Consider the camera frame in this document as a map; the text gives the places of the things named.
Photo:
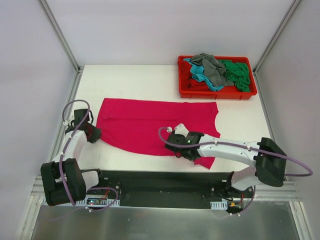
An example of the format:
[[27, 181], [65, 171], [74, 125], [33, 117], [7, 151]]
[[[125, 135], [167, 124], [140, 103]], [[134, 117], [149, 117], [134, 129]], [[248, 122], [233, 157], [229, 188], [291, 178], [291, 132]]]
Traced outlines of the magenta t shirt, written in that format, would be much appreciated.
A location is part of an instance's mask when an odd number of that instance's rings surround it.
[[169, 133], [162, 127], [179, 124], [190, 132], [220, 137], [215, 121], [219, 113], [215, 102], [165, 102], [120, 98], [105, 98], [100, 107], [96, 127], [101, 140], [127, 152], [174, 156], [161, 138]]

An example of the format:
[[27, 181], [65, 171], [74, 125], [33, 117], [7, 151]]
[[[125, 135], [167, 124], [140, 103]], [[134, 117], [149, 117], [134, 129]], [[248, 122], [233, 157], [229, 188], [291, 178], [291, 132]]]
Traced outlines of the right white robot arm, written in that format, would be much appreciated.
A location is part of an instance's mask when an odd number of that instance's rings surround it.
[[284, 184], [287, 155], [270, 138], [240, 142], [190, 131], [186, 135], [173, 132], [166, 140], [161, 140], [166, 149], [193, 162], [202, 157], [214, 157], [247, 165], [229, 173], [225, 192], [230, 197], [237, 197], [259, 183], [278, 188]]

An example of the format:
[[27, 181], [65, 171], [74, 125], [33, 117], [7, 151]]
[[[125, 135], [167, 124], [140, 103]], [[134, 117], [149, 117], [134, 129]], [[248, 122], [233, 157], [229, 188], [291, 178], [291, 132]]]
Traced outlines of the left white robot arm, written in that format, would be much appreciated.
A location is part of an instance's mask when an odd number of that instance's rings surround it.
[[78, 165], [85, 145], [96, 143], [100, 137], [101, 130], [93, 125], [92, 111], [76, 109], [74, 119], [65, 131], [60, 152], [40, 168], [45, 200], [49, 206], [82, 201], [88, 190], [96, 195], [105, 191], [101, 170], [81, 170]]

